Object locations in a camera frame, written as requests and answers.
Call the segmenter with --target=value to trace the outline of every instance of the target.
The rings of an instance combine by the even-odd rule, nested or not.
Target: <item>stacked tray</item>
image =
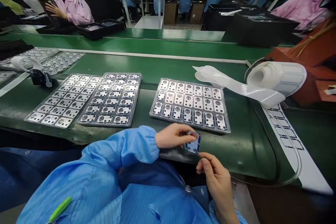
[[[140,73],[105,73],[77,123],[95,127],[130,127],[140,83]]]
[[[39,47],[36,47],[36,48],[33,48],[33,49],[31,49],[27,52],[18,54],[16,56],[24,56],[24,57],[27,57],[27,58],[33,58],[33,59],[36,59],[36,60],[38,60],[39,62],[42,63],[42,62],[46,61],[47,59],[51,58],[52,56],[54,56],[58,52],[59,52],[59,50],[57,48],[39,48]],[[11,63],[12,58],[13,57],[1,60],[0,61],[0,68],[4,69],[4,70],[17,71],[17,69]],[[22,63],[23,63],[23,67],[25,67],[26,69],[29,69],[29,68],[33,67],[33,63],[28,59],[23,60]]]
[[[49,73],[51,76],[56,75],[83,57],[85,54],[76,52],[63,52],[52,59],[46,61],[43,66],[43,71]]]
[[[231,132],[223,90],[213,86],[161,78],[149,115],[220,134]]]
[[[71,74],[25,121],[68,128],[92,95],[101,76]]]

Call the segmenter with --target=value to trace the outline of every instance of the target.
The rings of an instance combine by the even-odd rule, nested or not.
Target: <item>blue sleeve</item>
[[[236,212],[236,215],[237,215],[237,218],[240,224],[248,224],[245,218],[241,215],[241,213],[237,209],[235,209],[234,211]],[[210,201],[209,203],[209,213],[210,213],[210,219],[212,220],[212,222],[214,224],[220,224],[217,219],[216,213],[215,213],[215,202],[213,200]]]
[[[153,163],[159,156],[155,131],[147,126],[126,129],[103,141],[88,145],[82,158],[56,168],[32,195],[17,224],[47,223],[51,214],[67,198],[70,205],[60,218],[79,224],[92,219],[121,190],[118,170],[136,162]]]

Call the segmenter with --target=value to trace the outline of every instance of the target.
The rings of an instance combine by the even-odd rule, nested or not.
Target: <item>black storage box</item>
[[[106,35],[125,29],[125,23],[113,19],[105,19],[103,21],[92,24],[77,26],[78,32],[84,37],[97,40]]]
[[[269,13],[236,13],[224,37],[241,46],[276,47],[299,25]]]
[[[233,16],[222,16],[221,12],[231,12],[241,9],[240,13],[264,13],[265,11],[255,5],[242,5],[240,3],[210,4],[205,14],[202,30],[226,31],[232,22]]]
[[[69,25],[67,27],[55,28],[53,25],[44,26],[36,29],[39,34],[56,34],[56,35],[65,35],[70,34],[76,31],[75,25]]]

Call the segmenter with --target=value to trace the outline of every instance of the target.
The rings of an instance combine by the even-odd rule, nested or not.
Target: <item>black cable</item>
[[[263,128],[263,130],[264,130],[264,132],[265,132],[265,134],[266,134],[267,140],[268,140],[268,142],[269,142],[269,144],[270,144],[270,146],[271,146],[271,148],[272,148],[272,151],[273,151],[273,154],[274,154],[274,158],[275,158],[275,175],[274,175],[274,178],[273,178],[272,180],[270,180],[270,181],[258,181],[256,178],[254,178],[254,177],[252,177],[252,178],[253,178],[255,181],[257,181],[257,182],[259,182],[259,183],[261,183],[261,184],[267,184],[267,185],[278,184],[278,182],[279,182],[279,178],[280,178],[280,171],[281,171],[281,169],[280,169],[279,158],[278,158],[278,156],[277,156],[277,154],[276,154],[276,152],[275,152],[275,150],[274,150],[274,147],[273,147],[273,145],[272,145],[271,139],[270,139],[270,137],[269,137],[269,135],[268,135],[268,133],[267,133],[267,131],[266,131],[266,128],[265,128],[265,126],[264,126],[264,124],[263,124],[263,122],[262,122],[262,120],[261,120],[260,115],[258,114],[256,108],[255,108],[255,107],[253,106],[253,104],[251,103],[250,99],[247,99],[247,100],[248,100],[248,103],[252,106],[254,112],[256,113],[256,115],[257,115],[257,117],[258,117],[258,119],[259,119],[259,121],[260,121],[260,123],[261,123],[261,126],[262,126],[262,128]]]
[[[253,66],[253,67],[250,67],[250,68],[247,70],[246,78],[245,78],[244,81],[246,82],[246,80],[247,80],[247,76],[250,74],[250,72],[252,71],[252,69],[253,69],[254,67],[256,67],[259,63],[261,63],[261,62],[266,62],[266,61],[273,61],[273,59],[272,59],[272,58],[268,58],[268,59],[260,59],[260,60],[256,61],[256,62],[254,63],[254,66]],[[271,185],[278,185],[278,184],[279,184],[280,173],[281,173],[279,157],[277,156],[277,154],[276,154],[276,152],[275,152],[275,150],[274,150],[274,147],[273,147],[273,145],[272,145],[271,139],[270,139],[270,137],[269,137],[269,135],[268,135],[268,133],[267,133],[267,131],[266,131],[266,128],[265,128],[265,126],[264,126],[264,124],[263,124],[263,122],[262,122],[262,120],[261,120],[260,115],[258,114],[258,112],[257,112],[256,108],[254,107],[254,105],[251,103],[250,99],[247,98],[247,100],[248,100],[249,105],[253,108],[254,112],[256,113],[256,115],[257,115],[257,117],[258,117],[258,119],[259,119],[259,121],[260,121],[260,123],[261,123],[261,126],[262,126],[262,128],[263,128],[263,130],[264,130],[264,132],[265,132],[265,134],[266,134],[267,140],[268,140],[268,142],[269,142],[269,144],[270,144],[270,146],[271,146],[271,148],[272,148],[273,155],[274,155],[274,159],[275,159],[275,175],[274,175],[274,178],[273,178],[272,180],[268,180],[268,181],[267,181],[267,180],[266,180],[266,181],[259,181],[259,180],[258,180],[257,178],[255,178],[255,177],[251,177],[251,178],[252,178],[254,181],[258,182],[258,183],[259,183],[260,185],[262,185],[262,186],[264,186],[264,185],[269,185],[269,186],[271,186]]]

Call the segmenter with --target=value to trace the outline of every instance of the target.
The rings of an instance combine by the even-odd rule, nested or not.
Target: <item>pink work uniform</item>
[[[74,25],[94,23],[90,7],[84,0],[54,0],[58,8],[68,15],[68,21]]]
[[[322,0],[288,0],[271,14],[299,22],[298,30],[310,23],[317,25],[328,17],[328,10],[320,7]]]

